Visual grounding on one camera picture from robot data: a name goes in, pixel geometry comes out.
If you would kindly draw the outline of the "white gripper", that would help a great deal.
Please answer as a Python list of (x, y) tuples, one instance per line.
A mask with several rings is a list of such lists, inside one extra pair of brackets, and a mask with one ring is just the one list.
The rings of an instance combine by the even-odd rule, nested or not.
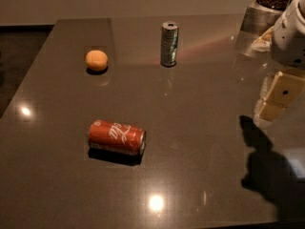
[[(305, 67), (305, 0), (294, 0), (274, 23), (271, 56), (282, 65)], [(265, 101), (256, 103), (256, 115), (274, 121), (304, 90), (303, 75), (278, 72)]]

